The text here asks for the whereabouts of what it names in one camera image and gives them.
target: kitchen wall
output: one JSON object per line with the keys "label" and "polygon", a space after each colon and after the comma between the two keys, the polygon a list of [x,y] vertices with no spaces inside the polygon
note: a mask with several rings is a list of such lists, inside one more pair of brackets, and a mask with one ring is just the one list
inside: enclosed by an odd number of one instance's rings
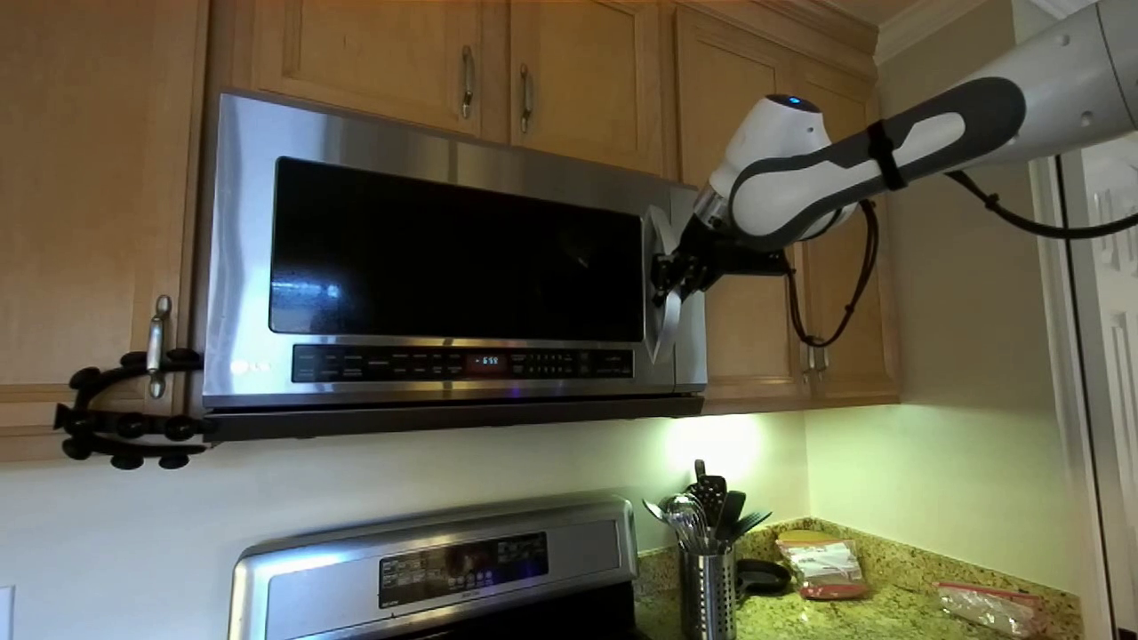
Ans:
{"label": "kitchen wall", "polygon": [[[1033,4],[982,4],[884,62],[884,115],[1037,24]],[[1029,166],[974,178],[1033,215]],[[1035,238],[982,215],[947,178],[895,192],[888,230],[908,403],[808,411],[811,513],[1079,593]]]}
{"label": "kitchen wall", "polygon": [[[797,417],[550,423],[221,445],[178,473],[0,471],[17,640],[216,640],[241,549],[314,526],[535,493],[663,499],[709,459],[747,506],[808,507]],[[639,550],[670,545],[638,507]]]}

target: stainless steel microwave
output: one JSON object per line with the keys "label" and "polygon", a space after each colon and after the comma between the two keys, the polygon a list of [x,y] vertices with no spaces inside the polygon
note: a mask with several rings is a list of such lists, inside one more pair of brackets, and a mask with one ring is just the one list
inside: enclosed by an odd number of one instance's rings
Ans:
{"label": "stainless steel microwave", "polygon": [[684,417],[704,302],[650,265],[693,192],[221,93],[191,411],[221,438]]}

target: wooden cabinet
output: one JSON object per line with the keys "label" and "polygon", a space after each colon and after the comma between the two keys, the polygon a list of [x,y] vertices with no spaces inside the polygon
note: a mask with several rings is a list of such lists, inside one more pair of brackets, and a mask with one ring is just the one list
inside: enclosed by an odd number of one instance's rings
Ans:
{"label": "wooden cabinet", "polygon": [[[79,365],[186,337],[205,0],[9,0],[0,22],[0,459],[59,455]],[[140,410],[170,411],[170,400]]]}
{"label": "wooden cabinet", "polygon": [[659,0],[244,0],[228,10],[231,87],[670,173]]}
{"label": "wooden cabinet", "polygon": [[[797,93],[817,105],[832,140],[874,116],[871,49],[861,49],[861,65],[851,62],[845,48],[832,48],[836,37],[851,39],[851,24],[838,19],[817,22],[817,13],[793,13],[791,4],[762,0],[677,10],[678,178],[686,185],[709,183],[743,115],[768,93]],[[861,247],[864,229],[852,222],[791,250],[811,331],[829,334],[836,327],[852,293]],[[782,278],[722,278],[709,293],[709,377],[711,410],[894,400],[888,265],[878,265],[844,340],[826,356],[797,346]]]}

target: utensil holder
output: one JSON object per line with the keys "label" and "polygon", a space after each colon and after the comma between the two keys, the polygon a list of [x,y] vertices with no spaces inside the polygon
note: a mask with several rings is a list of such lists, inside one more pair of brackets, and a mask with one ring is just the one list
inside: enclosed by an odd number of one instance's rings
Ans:
{"label": "utensil holder", "polygon": [[733,550],[678,550],[678,600],[686,640],[735,640]]}

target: stainless steel stove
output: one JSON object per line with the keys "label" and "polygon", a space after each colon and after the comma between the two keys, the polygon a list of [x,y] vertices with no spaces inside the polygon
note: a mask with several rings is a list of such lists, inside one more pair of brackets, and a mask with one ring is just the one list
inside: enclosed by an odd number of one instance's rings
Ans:
{"label": "stainless steel stove", "polygon": [[611,499],[339,526],[238,560],[228,640],[631,640],[632,577]]}

